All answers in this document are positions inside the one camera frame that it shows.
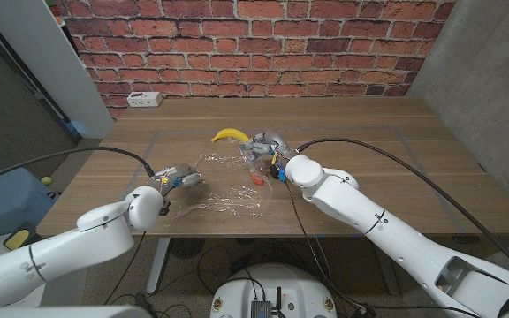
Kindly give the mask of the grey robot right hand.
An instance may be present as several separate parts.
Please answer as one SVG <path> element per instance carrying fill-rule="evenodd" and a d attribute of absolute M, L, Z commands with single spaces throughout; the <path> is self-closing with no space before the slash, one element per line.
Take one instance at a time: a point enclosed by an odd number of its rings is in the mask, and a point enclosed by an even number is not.
<path fill-rule="evenodd" d="M 239 149 L 247 154 L 248 161 L 253 162 L 261 155 L 276 155 L 279 161 L 287 163 L 299 154 L 275 130 L 264 130 L 242 144 Z"/>

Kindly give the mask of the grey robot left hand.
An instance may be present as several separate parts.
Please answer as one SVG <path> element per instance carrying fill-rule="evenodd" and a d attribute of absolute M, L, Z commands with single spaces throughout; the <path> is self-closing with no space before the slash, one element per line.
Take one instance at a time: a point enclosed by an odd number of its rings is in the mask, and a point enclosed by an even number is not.
<path fill-rule="evenodd" d="M 158 171 L 148 186 L 155 188 L 162 196 L 172 189 L 183 186 L 190 187 L 202 181 L 201 173 L 188 163 L 178 163 Z"/>

